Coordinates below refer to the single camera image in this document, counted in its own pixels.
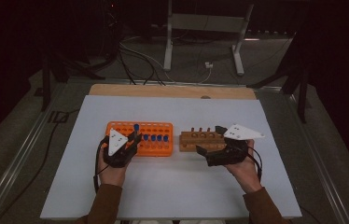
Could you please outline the person's left hand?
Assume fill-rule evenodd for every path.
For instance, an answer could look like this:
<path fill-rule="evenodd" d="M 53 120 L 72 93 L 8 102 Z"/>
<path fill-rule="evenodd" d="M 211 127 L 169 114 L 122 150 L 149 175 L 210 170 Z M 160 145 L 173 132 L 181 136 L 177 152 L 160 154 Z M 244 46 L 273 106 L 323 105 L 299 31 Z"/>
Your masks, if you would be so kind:
<path fill-rule="evenodd" d="M 98 175 L 102 184 L 122 187 L 128 166 L 113 168 L 104 161 L 104 151 L 101 149 L 98 159 Z"/>

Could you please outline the orange plastic test tube rack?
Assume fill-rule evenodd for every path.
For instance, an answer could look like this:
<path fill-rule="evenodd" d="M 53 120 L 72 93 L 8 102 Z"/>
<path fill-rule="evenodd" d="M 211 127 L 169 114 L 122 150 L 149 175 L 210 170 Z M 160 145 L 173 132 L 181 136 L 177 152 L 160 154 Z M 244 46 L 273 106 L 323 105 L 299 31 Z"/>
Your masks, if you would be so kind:
<path fill-rule="evenodd" d="M 169 157 L 172 155 L 174 140 L 173 140 L 173 125 L 169 122 L 156 122 L 156 121 L 110 121 L 107 123 L 105 134 L 108 135 L 108 132 L 111 128 L 116 131 L 128 136 L 133 132 L 133 125 L 138 123 L 140 126 L 139 133 L 142 134 L 142 140 L 138 145 L 137 156 L 140 157 Z M 144 147 L 143 135 L 148 134 L 149 136 L 149 145 Z M 158 147 L 157 140 L 156 146 L 152 147 L 150 145 L 150 136 L 152 134 L 161 134 L 162 135 L 162 146 Z M 169 136 L 169 146 L 163 146 L 163 136 Z"/>

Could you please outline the white metal stand frame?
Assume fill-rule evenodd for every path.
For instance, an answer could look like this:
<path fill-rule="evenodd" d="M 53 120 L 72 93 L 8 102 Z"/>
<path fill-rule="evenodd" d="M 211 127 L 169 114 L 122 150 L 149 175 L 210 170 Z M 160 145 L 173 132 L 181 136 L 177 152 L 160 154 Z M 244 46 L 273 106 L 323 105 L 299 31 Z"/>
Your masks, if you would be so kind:
<path fill-rule="evenodd" d="M 244 65 L 241 59 L 241 46 L 244 42 L 244 36 L 247 31 L 253 9 L 254 5 L 248 4 L 245 14 L 242 17 L 173 13 L 173 0 L 168 0 L 167 36 L 163 70 L 170 71 L 172 68 L 173 29 L 226 32 L 239 34 L 236 44 L 232 45 L 230 49 L 236 74 L 238 76 L 242 76 L 244 74 Z"/>

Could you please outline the person's right hand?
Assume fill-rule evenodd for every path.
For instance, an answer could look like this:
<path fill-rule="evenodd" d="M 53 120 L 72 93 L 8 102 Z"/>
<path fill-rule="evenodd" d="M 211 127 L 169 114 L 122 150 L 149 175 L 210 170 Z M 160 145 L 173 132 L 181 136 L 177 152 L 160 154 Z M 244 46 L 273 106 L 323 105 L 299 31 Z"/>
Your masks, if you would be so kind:
<path fill-rule="evenodd" d="M 225 165 L 225 168 L 235 177 L 242 190 L 248 194 L 262 189 L 262 185 L 260 184 L 256 163 L 254 162 L 254 141 L 247 140 L 246 143 L 248 145 L 246 158 L 242 162 Z"/>

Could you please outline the white table sheet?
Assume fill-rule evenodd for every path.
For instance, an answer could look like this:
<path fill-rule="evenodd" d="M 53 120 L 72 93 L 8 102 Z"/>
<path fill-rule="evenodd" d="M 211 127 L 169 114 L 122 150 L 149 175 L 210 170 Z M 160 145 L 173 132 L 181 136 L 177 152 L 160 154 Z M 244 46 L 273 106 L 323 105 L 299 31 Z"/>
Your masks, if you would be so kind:
<path fill-rule="evenodd" d="M 175 133 L 240 124 L 262 133 L 255 148 L 262 185 L 284 217 L 300 217 L 299 204 L 258 100 L 158 97 L 85 97 L 43 206 L 44 219 L 89 213 L 95 197 L 96 149 L 110 121 L 166 121 Z M 169 157 L 135 157 L 126 172 L 120 219 L 231 219 L 247 217 L 243 192 L 222 166 L 175 149 Z"/>

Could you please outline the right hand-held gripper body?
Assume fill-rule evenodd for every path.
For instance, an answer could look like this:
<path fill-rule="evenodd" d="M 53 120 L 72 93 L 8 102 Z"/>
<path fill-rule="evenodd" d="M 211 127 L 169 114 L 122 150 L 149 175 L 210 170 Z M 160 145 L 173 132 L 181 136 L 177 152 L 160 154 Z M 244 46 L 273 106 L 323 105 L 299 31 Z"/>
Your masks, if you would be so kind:
<path fill-rule="evenodd" d="M 220 150 L 207 151 L 205 156 L 209 166 L 236 164 L 242 162 L 248 155 L 247 140 L 264 137 L 259 133 L 240 124 L 232 124 L 228 130 L 222 134 L 226 143 Z M 257 151 L 253 149 L 254 162 L 257 167 L 262 166 L 262 158 Z"/>

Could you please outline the wooden test tube rack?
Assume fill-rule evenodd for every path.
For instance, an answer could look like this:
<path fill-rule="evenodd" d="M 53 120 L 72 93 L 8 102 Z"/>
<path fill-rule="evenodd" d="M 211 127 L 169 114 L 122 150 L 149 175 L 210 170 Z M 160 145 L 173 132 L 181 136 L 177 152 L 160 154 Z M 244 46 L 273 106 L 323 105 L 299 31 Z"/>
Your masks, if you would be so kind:
<path fill-rule="evenodd" d="M 183 131 L 179 135 L 179 150 L 182 152 L 195 152 L 197 146 L 207 151 L 215 151 L 224 148 L 226 145 L 222 134 L 212 131 L 210 128 L 204 130 L 199 128 L 190 131 Z"/>

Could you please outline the black tripod stand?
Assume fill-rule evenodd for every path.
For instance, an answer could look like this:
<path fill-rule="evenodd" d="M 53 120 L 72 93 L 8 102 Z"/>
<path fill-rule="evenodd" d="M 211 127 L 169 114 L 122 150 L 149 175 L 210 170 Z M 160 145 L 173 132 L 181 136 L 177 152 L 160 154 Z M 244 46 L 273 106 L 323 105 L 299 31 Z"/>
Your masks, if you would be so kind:
<path fill-rule="evenodd" d="M 297 113 L 303 123 L 306 122 L 305 108 L 308 90 L 309 64 L 305 61 L 300 52 L 300 44 L 302 39 L 305 37 L 307 30 L 308 21 L 305 19 L 301 24 L 300 29 L 295 33 L 285 56 L 279 63 L 274 74 L 257 83 L 247 85 L 247 88 L 260 89 L 281 77 L 286 77 L 286 81 L 281 88 L 281 93 L 293 94 L 296 89 L 299 89 Z"/>
<path fill-rule="evenodd" d="M 68 59 L 64 55 L 58 52 L 42 53 L 42 88 L 40 94 L 43 97 L 43 102 L 41 106 L 42 111 L 46 111 L 51 97 L 51 80 L 50 77 L 54 76 L 59 82 L 66 82 L 69 76 L 66 73 L 65 67 L 70 67 L 78 72 L 80 72 L 83 76 L 88 77 L 90 79 L 95 80 L 103 80 L 103 77 L 93 74 L 87 68 L 82 67 L 78 63 L 73 60 Z"/>

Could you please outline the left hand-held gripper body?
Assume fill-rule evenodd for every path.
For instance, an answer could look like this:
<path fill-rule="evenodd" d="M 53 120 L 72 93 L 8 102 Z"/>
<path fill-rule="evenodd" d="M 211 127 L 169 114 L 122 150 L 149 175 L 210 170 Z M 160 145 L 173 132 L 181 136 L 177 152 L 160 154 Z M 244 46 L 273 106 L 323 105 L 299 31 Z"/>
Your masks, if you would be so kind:
<path fill-rule="evenodd" d="M 113 168 L 127 165 L 136 155 L 137 149 L 128 141 L 128 136 L 111 128 L 104 139 L 104 161 Z"/>

